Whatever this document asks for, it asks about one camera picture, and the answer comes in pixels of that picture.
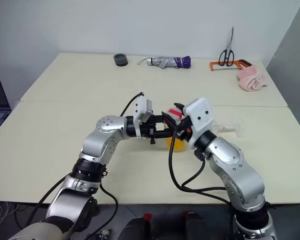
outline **white table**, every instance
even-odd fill
[[[137,65],[144,56],[127,56],[115,65],[112,54],[61,53],[30,87],[21,101],[125,103],[145,92],[155,104],[189,103],[209,98],[214,106],[286,107],[260,61],[252,61],[269,78],[269,86],[247,92],[238,86],[239,70],[210,71],[212,59],[192,59],[190,69]]]
[[[83,140],[97,120],[119,114],[123,105],[122,101],[107,105],[21,102],[0,128],[0,201],[38,202],[55,182],[71,171]],[[155,113],[168,107],[153,104]],[[234,133],[220,136],[243,150],[246,160],[264,180],[267,201],[300,203],[300,126],[291,111],[287,107],[214,106],[213,112],[220,123],[243,120],[242,137]],[[179,183],[200,166],[190,149],[175,153],[173,164]],[[149,139],[120,142],[107,170],[104,187],[121,204],[219,203],[179,191],[173,185],[164,139],[158,139],[155,145],[150,145]],[[222,182],[207,164],[190,186],[222,186]],[[226,197],[222,191],[215,194]],[[113,203],[101,191],[96,197],[100,204]]]

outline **floor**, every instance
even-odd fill
[[[17,219],[24,225],[32,210],[29,206],[17,212]],[[99,214],[83,232],[75,233],[71,240],[82,240],[104,223],[113,213],[113,205],[100,205]],[[228,207],[219,205],[176,204],[176,205],[120,205],[115,218],[106,226],[110,229],[108,240],[117,240],[125,225],[133,218],[142,217],[145,213],[153,214],[151,220],[152,236],[159,240],[183,240],[183,212],[193,211],[206,221],[207,229],[212,233],[209,240],[226,240],[230,232],[230,213]],[[270,210],[278,240],[300,240],[300,204],[280,205]],[[46,208],[39,209],[34,221],[45,217]],[[0,226],[0,240],[6,240],[19,231],[14,216],[9,216]]]

